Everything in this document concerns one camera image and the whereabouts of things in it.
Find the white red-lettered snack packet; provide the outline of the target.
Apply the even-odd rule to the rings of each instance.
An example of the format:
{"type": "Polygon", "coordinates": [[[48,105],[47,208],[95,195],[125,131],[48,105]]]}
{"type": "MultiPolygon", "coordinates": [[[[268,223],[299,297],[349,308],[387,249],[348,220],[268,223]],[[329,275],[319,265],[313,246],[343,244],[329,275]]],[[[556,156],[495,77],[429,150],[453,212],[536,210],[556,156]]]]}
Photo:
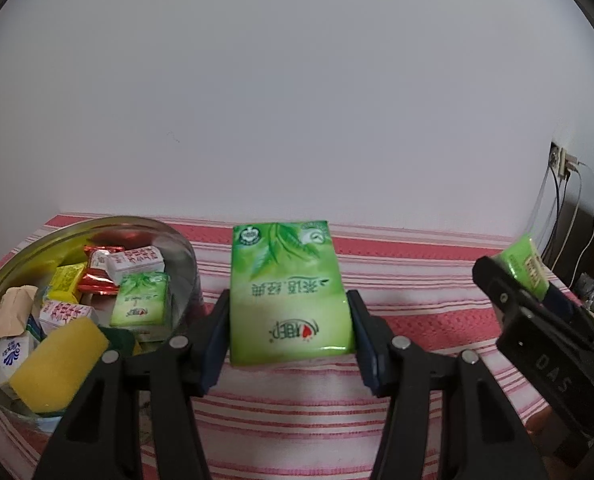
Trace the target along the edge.
{"type": "Polygon", "coordinates": [[[106,272],[116,285],[128,275],[163,272],[165,266],[162,253],[155,246],[113,252],[106,257],[106,272]]]}

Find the yellow snack box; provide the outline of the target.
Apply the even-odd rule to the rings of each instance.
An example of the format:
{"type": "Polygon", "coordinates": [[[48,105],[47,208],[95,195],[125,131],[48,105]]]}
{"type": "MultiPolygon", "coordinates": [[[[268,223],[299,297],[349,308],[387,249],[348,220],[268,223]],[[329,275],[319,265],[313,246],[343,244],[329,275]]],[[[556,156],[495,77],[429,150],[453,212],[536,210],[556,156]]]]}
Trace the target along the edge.
{"type": "Polygon", "coordinates": [[[77,304],[82,296],[79,282],[85,269],[84,262],[58,266],[47,285],[45,298],[66,304],[77,304]]]}

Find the yellow green sponge in tin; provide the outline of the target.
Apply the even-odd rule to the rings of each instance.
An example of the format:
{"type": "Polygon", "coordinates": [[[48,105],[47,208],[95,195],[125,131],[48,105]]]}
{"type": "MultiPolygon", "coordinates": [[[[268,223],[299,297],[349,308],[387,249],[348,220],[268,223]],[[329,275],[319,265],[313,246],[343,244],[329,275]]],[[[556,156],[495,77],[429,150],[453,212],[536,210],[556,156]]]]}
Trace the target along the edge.
{"type": "Polygon", "coordinates": [[[90,318],[76,318],[47,335],[8,383],[34,414],[62,412],[108,350],[136,356],[142,348],[129,330],[99,327],[90,318]]]}

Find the white wall socket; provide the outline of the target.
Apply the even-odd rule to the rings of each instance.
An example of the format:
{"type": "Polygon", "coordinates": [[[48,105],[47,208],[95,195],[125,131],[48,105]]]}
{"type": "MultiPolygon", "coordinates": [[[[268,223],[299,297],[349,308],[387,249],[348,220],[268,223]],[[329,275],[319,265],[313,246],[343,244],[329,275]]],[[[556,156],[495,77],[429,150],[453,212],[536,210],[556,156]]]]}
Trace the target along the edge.
{"type": "Polygon", "coordinates": [[[576,156],[570,155],[562,146],[552,142],[550,154],[548,154],[548,164],[556,177],[565,179],[570,172],[578,170],[579,161],[576,156]]]}

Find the pink white snack packet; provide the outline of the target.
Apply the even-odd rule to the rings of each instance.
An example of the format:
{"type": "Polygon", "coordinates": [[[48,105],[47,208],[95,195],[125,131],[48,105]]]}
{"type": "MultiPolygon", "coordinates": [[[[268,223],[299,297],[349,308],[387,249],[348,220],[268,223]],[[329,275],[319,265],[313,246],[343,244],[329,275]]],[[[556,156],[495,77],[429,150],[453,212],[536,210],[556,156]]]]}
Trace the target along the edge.
{"type": "Polygon", "coordinates": [[[96,311],[91,306],[46,300],[40,309],[39,323],[43,333],[48,335],[78,318],[89,318],[93,323],[98,323],[96,311]]]}

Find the red white striped bedspread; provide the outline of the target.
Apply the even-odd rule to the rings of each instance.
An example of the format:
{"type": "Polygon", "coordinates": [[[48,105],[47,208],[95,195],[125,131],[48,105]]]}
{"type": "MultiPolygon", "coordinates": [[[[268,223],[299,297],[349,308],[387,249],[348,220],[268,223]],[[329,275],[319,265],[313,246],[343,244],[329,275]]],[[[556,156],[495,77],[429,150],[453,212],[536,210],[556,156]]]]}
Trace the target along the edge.
{"type": "Polygon", "coordinates": [[[506,240],[58,217],[0,301],[90,245],[157,247],[169,324],[140,353],[47,333],[0,392],[18,479],[594,479],[594,322],[508,274],[506,240]]]}

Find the beige paper packet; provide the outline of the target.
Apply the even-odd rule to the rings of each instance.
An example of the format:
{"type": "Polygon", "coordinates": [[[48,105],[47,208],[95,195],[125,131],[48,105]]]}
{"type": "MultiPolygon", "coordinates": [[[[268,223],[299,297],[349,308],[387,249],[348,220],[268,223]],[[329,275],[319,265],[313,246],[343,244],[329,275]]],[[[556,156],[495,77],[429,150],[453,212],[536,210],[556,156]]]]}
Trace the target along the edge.
{"type": "Polygon", "coordinates": [[[38,288],[33,285],[9,287],[0,301],[0,339],[17,337],[25,330],[38,288]]]}

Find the red foil snack wrapper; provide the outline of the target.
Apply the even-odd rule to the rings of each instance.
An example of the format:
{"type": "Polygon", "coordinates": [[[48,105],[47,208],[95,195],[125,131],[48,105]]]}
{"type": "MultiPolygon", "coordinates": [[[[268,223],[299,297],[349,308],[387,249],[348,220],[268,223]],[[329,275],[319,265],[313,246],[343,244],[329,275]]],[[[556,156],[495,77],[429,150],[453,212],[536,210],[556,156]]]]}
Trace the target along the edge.
{"type": "Polygon", "coordinates": [[[81,294],[92,294],[100,296],[116,296],[119,286],[107,272],[107,257],[116,252],[123,252],[121,246],[93,246],[83,247],[84,254],[88,257],[85,270],[78,281],[78,291],[81,294]]]}

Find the white blue-print packet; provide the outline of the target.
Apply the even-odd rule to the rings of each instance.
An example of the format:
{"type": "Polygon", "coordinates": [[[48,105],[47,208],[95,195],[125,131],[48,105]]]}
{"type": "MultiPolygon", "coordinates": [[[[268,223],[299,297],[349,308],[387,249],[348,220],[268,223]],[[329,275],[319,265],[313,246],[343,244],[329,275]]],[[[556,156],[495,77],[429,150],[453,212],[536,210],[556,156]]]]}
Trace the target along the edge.
{"type": "Polygon", "coordinates": [[[27,330],[21,335],[0,339],[0,388],[8,387],[9,379],[38,344],[39,341],[27,330]]]}

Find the round metal tin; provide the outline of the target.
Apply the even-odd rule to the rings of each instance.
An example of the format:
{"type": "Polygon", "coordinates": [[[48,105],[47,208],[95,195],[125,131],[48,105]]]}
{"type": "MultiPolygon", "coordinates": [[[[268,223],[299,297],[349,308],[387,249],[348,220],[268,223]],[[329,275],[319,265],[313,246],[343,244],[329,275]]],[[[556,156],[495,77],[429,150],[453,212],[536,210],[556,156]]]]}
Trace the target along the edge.
{"type": "MultiPolygon", "coordinates": [[[[182,226],[142,217],[99,217],[82,220],[58,217],[46,226],[36,239],[0,264],[0,304],[15,287],[30,286],[31,328],[45,336],[77,316],[85,315],[100,326],[110,324],[114,298],[84,292],[79,300],[50,300],[50,281],[57,270],[66,266],[87,264],[88,247],[122,247],[124,249],[155,246],[161,252],[164,272],[169,275],[167,328],[175,330],[202,315],[199,274],[196,256],[182,226]]],[[[6,349],[0,344],[0,356],[6,349]]],[[[4,419],[49,434],[57,424],[55,417],[38,415],[3,385],[0,375],[0,426],[4,419]]]]}

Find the large green tissue pack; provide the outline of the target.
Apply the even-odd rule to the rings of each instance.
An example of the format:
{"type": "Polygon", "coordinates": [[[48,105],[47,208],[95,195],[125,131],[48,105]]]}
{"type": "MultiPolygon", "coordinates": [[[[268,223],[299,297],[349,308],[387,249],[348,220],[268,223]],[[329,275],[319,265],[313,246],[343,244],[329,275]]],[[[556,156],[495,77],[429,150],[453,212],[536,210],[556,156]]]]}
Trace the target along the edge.
{"type": "Polygon", "coordinates": [[[234,226],[230,323],[234,366],[332,358],[354,350],[327,221],[234,226]]]}

